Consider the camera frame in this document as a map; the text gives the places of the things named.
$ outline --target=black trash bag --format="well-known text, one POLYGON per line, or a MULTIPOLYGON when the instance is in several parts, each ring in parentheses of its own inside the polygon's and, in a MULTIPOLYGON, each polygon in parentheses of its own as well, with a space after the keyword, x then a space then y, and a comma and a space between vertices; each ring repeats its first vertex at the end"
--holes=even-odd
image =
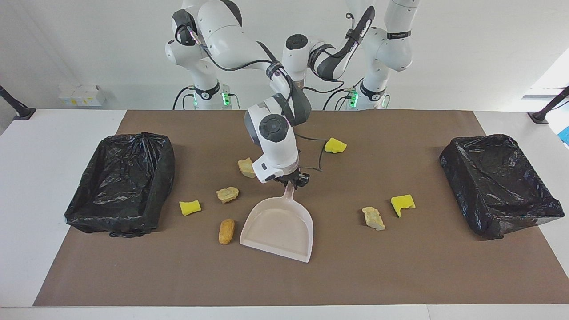
POLYGON ((485 239, 565 216, 518 143, 504 134, 454 138, 440 163, 468 225, 485 239))
POLYGON ((111 237, 138 237, 158 227, 174 182, 170 139, 143 132, 99 143, 71 200, 67 224, 111 237))

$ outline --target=black pole base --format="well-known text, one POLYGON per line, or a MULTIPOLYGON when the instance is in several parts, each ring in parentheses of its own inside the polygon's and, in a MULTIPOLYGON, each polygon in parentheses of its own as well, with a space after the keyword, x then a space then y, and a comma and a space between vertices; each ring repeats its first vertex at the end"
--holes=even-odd
POLYGON ((534 113, 537 113, 537 112, 528 112, 527 113, 527 115, 530 116, 531 120, 534 123, 540 124, 540 125, 548 125, 549 124, 549 122, 547 122, 547 120, 545 120, 545 119, 543 119, 543 120, 536 119, 533 115, 534 113))
POLYGON ((20 117, 20 116, 14 116, 14 118, 12 118, 12 120, 28 120, 29 118, 32 117, 32 114, 34 114, 34 112, 36 111, 35 108, 27 108, 30 113, 28 113, 26 116, 20 117))

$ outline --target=black plastic bag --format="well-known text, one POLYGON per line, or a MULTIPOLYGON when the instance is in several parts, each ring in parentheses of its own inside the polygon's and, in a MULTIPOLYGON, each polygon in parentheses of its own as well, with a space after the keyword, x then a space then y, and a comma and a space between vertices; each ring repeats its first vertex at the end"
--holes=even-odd
POLYGON ((468 225, 483 238, 565 216, 518 143, 504 134, 454 138, 440 163, 468 225))
POLYGON ((143 132, 99 143, 71 200, 67 224, 111 237, 136 237, 158 227, 174 182, 174 150, 166 136, 143 132))

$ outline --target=trash bag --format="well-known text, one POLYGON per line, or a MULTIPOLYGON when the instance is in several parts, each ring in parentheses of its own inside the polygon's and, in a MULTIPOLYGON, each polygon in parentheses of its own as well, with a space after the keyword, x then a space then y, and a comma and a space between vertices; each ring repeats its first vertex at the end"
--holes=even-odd
POLYGON ((454 138, 440 164, 468 225, 485 239, 565 216, 512 137, 454 138))
POLYGON ((158 227, 174 182, 170 139, 143 132, 99 143, 65 212, 67 224, 111 237, 137 237, 158 227))

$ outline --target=yellow foam piece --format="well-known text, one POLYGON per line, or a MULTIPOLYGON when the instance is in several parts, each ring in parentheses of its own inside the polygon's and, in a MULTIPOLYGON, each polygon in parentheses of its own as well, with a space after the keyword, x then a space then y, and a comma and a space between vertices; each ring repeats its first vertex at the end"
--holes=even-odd
POLYGON ((182 210, 182 214, 187 216, 197 211, 201 211, 201 206, 199 201, 192 201, 192 202, 182 202, 180 201, 180 209, 182 210))
POLYGON ((401 218, 401 209, 415 208, 415 202, 410 194, 394 196, 391 199, 391 205, 399 218, 401 218))
POLYGON ((344 152, 347 146, 347 144, 341 142, 340 140, 330 138, 324 145, 324 151, 331 153, 344 152))

